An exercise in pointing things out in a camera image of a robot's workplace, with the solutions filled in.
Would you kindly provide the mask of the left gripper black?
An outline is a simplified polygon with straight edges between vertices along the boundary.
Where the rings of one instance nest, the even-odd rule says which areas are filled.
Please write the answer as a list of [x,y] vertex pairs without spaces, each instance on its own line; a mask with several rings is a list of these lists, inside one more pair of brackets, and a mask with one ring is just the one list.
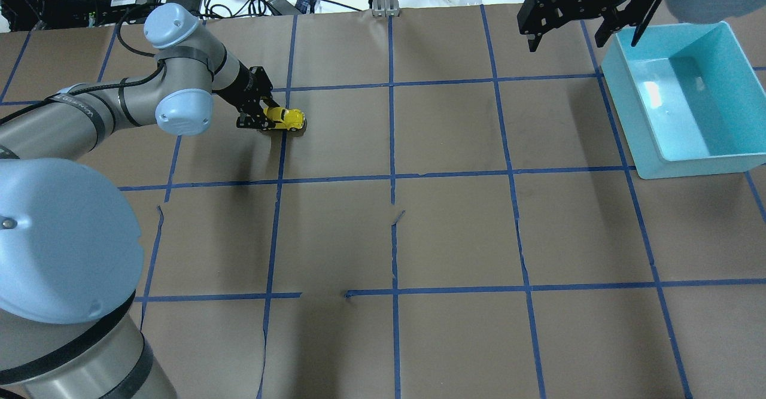
[[240,112],[236,123],[239,129],[265,132],[276,129],[277,123],[263,112],[261,102],[268,108],[282,108],[273,98],[272,89],[270,77],[262,66],[247,68],[240,65],[235,80],[214,93]]

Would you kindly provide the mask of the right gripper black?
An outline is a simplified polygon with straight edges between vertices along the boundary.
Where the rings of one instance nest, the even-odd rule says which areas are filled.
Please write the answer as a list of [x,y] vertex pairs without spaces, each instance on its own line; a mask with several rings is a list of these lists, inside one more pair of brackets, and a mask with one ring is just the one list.
[[630,45],[637,45],[662,0],[525,0],[518,12],[519,33],[534,53],[544,34],[566,23],[602,19],[595,44],[604,47],[613,34],[634,26]]

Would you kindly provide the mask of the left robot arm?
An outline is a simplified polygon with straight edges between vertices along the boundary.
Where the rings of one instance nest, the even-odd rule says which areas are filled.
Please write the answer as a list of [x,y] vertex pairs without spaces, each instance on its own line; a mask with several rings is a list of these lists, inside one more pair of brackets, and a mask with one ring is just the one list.
[[238,127],[284,129],[265,69],[249,67],[180,4],[146,17],[145,77],[76,84],[2,119],[2,397],[176,398],[129,316],[141,228],[122,192],[78,162],[116,132],[199,135],[214,97]]

